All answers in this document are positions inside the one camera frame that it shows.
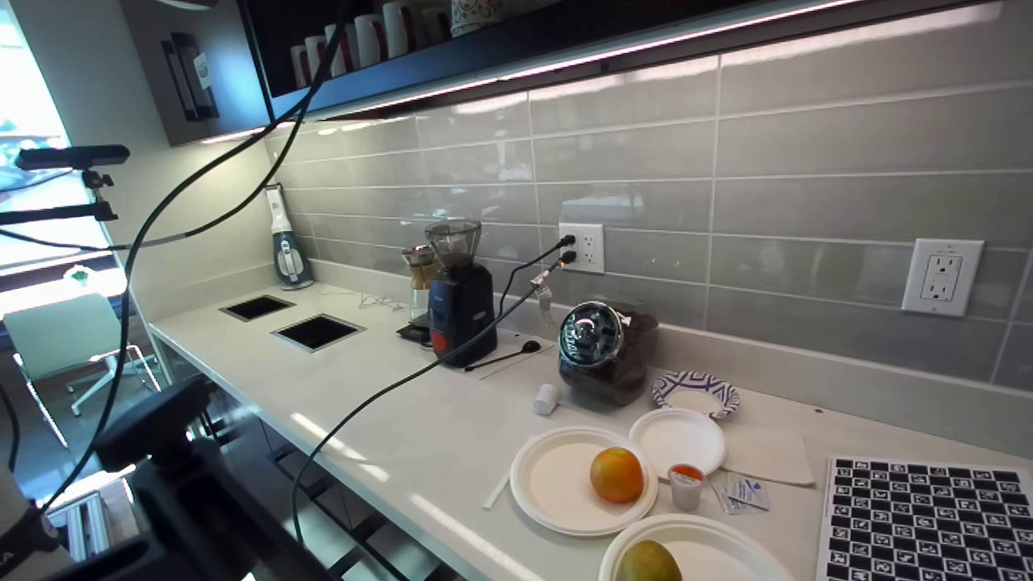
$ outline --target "shelf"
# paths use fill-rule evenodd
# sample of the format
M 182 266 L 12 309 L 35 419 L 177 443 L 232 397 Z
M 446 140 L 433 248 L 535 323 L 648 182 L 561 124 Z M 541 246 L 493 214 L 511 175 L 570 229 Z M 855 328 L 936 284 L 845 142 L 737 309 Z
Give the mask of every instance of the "shelf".
M 287 35 L 293 29 L 297 43 L 299 20 L 293 16 L 293 22 L 282 25 L 285 35 L 269 38 L 274 29 L 261 22 L 261 16 L 269 20 L 261 13 L 269 5 L 274 0 L 244 0 L 241 11 L 252 22 L 252 49 L 271 109 L 282 116 L 306 95 L 285 90 L 285 74 L 293 74 Z M 311 114 L 391 116 L 968 5 L 977 0 L 566 0 L 328 77 Z M 306 25 L 314 29 L 325 16 L 325 11 L 314 11 Z

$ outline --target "white countertop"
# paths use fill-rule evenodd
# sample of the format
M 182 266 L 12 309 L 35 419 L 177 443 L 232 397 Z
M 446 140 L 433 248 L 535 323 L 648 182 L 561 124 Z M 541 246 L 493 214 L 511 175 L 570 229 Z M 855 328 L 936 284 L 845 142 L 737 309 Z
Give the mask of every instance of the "white countertop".
M 153 328 L 232 397 L 252 405 L 269 425 L 303 452 L 367 394 L 433 362 L 433 353 L 397 339 L 397 328 L 410 315 L 406 309 L 378 306 L 373 296 L 328 284 L 306 290 L 269 287 L 264 294 L 285 296 L 293 306 L 241 323 L 220 309 L 237 299 L 220 299 L 156 319 Z M 356 323 L 362 332 L 320 353 L 274 335 L 274 328 L 315 313 Z M 626 434 L 648 406 L 645 397 L 609 414 L 566 405 L 554 417 L 535 417 L 534 394 L 541 381 L 561 384 L 553 344 L 476 374 L 437 367 L 357 414 L 325 445 L 320 466 L 466 577 L 595 577 L 609 539 L 547 534 L 519 514 L 511 495 L 490 509 L 481 509 L 481 503 L 527 438 L 553 425 Z M 799 434 L 807 443 L 818 488 L 768 485 L 771 514 L 752 518 L 725 518 L 713 495 L 706 495 L 697 514 L 759 539 L 795 577 L 813 577 L 818 569 L 829 456 L 1030 469 L 1030 457 L 813 411 L 754 392 L 742 392 L 741 414 L 723 424 L 723 429 L 742 425 Z M 652 514 L 671 514 L 665 492 Z

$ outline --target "electrical outlet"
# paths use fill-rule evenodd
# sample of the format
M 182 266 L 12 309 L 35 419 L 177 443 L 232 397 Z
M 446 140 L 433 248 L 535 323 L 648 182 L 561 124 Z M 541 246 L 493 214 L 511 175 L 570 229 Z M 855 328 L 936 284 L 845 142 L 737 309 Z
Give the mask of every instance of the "electrical outlet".
M 577 261 L 568 267 L 574 272 L 607 272 L 607 242 L 604 242 L 604 227 L 601 223 L 558 223 L 558 238 L 574 237 Z
M 983 238 L 918 238 L 900 309 L 966 315 Z

